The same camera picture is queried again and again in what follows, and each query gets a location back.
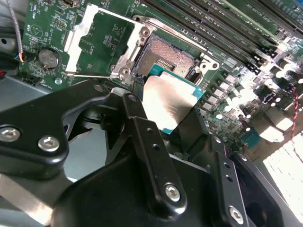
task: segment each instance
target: robotic arm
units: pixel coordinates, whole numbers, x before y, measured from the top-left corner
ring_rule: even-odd
[[[164,137],[142,97],[139,79],[133,93],[89,80],[0,113],[0,196],[52,227],[302,226],[245,155],[226,156],[195,108]],[[106,131],[106,165],[70,184],[68,144],[92,129]],[[55,196],[37,198],[33,186]]]

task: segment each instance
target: black bracket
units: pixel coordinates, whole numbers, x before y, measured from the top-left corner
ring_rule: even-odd
[[[230,159],[237,167],[245,205],[255,217],[252,221],[257,226],[302,226],[284,199],[246,155],[235,152]]]
[[[105,87],[89,80],[1,112],[0,129],[16,131],[8,131],[8,140],[0,141],[0,172],[34,179],[58,174],[77,117],[86,108],[105,102],[108,95]],[[17,134],[15,140],[9,139],[10,133]],[[39,143],[42,138],[46,138],[44,150]]]
[[[179,124],[182,148],[189,161],[205,168],[212,178],[213,220],[216,226],[248,227],[248,219],[234,163],[226,157],[224,143],[209,134],[200,112],[193,108]]]

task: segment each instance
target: green circuit board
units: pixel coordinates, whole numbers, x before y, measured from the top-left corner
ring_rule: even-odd
[[[77,2],[69,7],[66,2]],[[220,63],[217,70],[209,70],[198,86],[205,92],[199,101],[200,105],[208,102],[207,95],[213,95],[213,88],[218,80],[224,80],[228,73],[235,81],[226,88],[204,114],[212,133],[224,138],[226,143],[245,136],[238,115],[239,106],[233,112],[224,112],[221,104],[227,95],[242,85],[255,91],[266,85],[277,94],[283,92],[275,85],[274,75],[270,71],[258,73],[249,69],[249,65],[258,65],[256,56],[264,56],[262,48],[273,50],[283,46],[276,61],[286,58],[303,63],[303,36],[296,29],[292,30],[291,22],[298,26],[303,24],[302,5],[295,0],[30,0],[23,34],[23,47],[28,53],[38,55],[44,48],[51,48],[60,55],[60,65],[53,70],[43,69],[36,58],[20,64],[24,74],[39,78],[39,84],[56,91],[71,86],[87,78],[68,76],[65,72],[69,56],[64,52],[69,31],[79,24],[88,3],[97,5],[127,18],[135,15],[156,18],[199,43],[214,60]],[[268,15],[265,4],[273,6],[281,14],[279,18]],[[279,20],[290,19],[285,26]],[[78,73],[110,74],[111,66],[127,49],[127,41],[134,26],[114,16],[101,13],[95,15],[89,34],[81,38],[82,49],[77,64]],[[200,59],[201,52],[188,43],[171,36],[160,29],[155,32],[166,42]],[[112,79],[115,84],[131,89],[128,84]],[[267,110],[270,106],[263,104],[257,96],[242,100],[242,105],[249,107],[252,117]],[[218,120],[214,112],[221,111],[223,119]]]

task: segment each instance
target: silver screw head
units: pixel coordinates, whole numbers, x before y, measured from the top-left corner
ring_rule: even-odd
[[[178,202],[180,200],[179,190],[171,184],[165,186],[165,193],[174,202]]]
[[[234,208],[233,206],[229,206],[229,213],[231,215],[231,217],[240,225],[242,225],[244,223],[244,219],[243,216],[241,215],[241,213]]]
[[[61,78],[56,78],[55,79],[55,84],[57,84],[57,85],[62,84],[62,79]]]
[[[102,87],[101,85],[99,85],[99,84],[96,84],[96,85],[94,86],[94,88],[95,88],[95,90],[98,91],[98,92],[103,92],[103,91],[104,91],[103,87]]]
[[[149,37],[150,34],[151,34],[151,32],[150,32],[150,30],[149,30],[148,28],[143,27],[143,28],[141,29],[141,35],[142,35],[143,37]]]
[[[218,143],[221,143],[221,140],[216,136],[214,136],[214,140],[217,141]]]
[[[246,157],[246,156],[244,156],[243,154],[239,154],[239,157],[240,157],[240,158],[242,158],[242,160],[243,160],[244,162],[246,162],[246,161],[247,161],[247,157]]]
[[[38,141],[38,147],[41,150],[54,152],[59,148],[59,141],[53,136],[44,136]]]
[[[128,98],[129,98],[130,100],[132,100],[133,102],[137,102],[136,96],[129,95]]]
[[[20,135],[20,131],[12,127],[0,129],[0,141],[3,142],[14,142],[19,139]]]

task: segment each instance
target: reflective metal surface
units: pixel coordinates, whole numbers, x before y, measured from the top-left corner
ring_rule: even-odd
[[[50,224],[53,209],[3,174],[0,174],[0,196],[42,225]]]
[[[69,76],[77,71],[77,62],[82,52],[82,49],[79,47],[80,39],[89,33],[94,17],[98,12],[98,6],[87,4],[81,23],[75,25],[73,30],[68,34],[64,51],[70,56],[66,66],[66,72]]]
[[[197,103],[195,87],[163,72],[151,76],[144,85],[143,106],[147,118],[160,130],[173,130]]]

